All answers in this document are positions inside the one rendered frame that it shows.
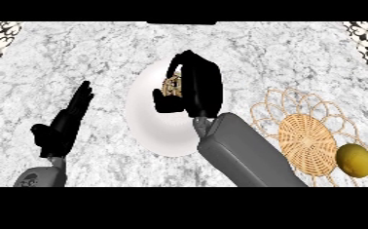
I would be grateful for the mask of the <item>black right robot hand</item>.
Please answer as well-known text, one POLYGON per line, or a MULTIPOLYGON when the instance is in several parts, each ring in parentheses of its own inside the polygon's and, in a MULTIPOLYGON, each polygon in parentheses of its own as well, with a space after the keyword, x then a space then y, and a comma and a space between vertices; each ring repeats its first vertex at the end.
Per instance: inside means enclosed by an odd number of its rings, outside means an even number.
POLYGON ((182 68, 182 96, 162 95, 152 91, 153 107, 158 113, 186 111, 187 117, 216 118, 223 104, 223 82, 219 65, 186 50, 171 59, 167 77, 182 68))

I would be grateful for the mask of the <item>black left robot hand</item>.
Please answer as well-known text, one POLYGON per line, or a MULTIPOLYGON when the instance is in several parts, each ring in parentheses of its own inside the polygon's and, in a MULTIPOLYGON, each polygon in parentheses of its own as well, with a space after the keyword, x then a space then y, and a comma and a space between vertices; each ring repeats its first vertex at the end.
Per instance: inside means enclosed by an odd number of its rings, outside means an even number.
POLYGON ((84 81, 74 93, 68 107, 62 109, 49 126, 34 124, 31 133, 40 147, 40 157, 65 158, 69 154, 78 135, 80 122, 87 111, 93 93, 90 82, 84 81))

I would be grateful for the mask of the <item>brown cupcake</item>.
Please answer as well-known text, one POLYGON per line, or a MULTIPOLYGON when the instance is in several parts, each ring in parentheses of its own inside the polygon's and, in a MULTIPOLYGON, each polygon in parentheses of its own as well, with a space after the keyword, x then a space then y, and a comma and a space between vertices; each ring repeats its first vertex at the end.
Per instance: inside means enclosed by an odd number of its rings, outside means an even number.
POLYGON ((162 82, 161 93, 164 96, 183 96, 182 94, 182 73, 174 72, 174 75, 162 82))

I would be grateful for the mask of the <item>white plate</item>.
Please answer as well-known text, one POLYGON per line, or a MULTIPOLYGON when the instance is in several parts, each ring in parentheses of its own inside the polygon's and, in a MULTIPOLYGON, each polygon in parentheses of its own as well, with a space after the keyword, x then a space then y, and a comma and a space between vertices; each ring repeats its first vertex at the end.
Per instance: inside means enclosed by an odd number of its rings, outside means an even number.
POLYGON ((192 119, 185 112, 158 113, 152 98, 152 91, 162 87, 170 61, 155 61, 139 73, 125 101, 125 119, 140 146, 158 155, 180 157, 196 151, 192 119))

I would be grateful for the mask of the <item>woven wicker placemat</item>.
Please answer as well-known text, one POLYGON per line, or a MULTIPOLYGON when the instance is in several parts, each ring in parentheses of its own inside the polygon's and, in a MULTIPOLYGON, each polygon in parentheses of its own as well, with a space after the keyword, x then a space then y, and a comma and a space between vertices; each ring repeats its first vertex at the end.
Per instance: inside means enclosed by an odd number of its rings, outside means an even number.
POLYGON ((294 88, 269 89, 250 106, 250 126, 273 143, 307 186, 368 186, 368 176, 353 177, 338 167, 338 149, 357 144, 368 151, 368 141, 331 101, 294 88))

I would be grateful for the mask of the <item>black white patterned object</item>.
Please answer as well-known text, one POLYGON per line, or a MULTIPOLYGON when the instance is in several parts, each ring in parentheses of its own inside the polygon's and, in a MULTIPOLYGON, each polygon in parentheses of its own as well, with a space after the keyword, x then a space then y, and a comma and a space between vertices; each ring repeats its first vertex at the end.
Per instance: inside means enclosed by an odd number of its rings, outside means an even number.
POLYGON ((12 45, 15 38, 22 30, 20 21, 0 21, 0 57, 12 45))
POLYGON ((344 21, 347 35, 356 44, 357 53, 368 64, 368 21, 344 21))

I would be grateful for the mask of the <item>yellow lemon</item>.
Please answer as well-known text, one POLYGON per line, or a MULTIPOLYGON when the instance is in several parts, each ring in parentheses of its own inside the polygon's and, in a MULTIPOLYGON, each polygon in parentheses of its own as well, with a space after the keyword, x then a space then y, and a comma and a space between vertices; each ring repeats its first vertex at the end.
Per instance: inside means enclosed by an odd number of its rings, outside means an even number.
POLYGON ((337 151, 337 164, 341 171, 352 177, 368 175, 368 150, 357 144, 346 144, 337 151))

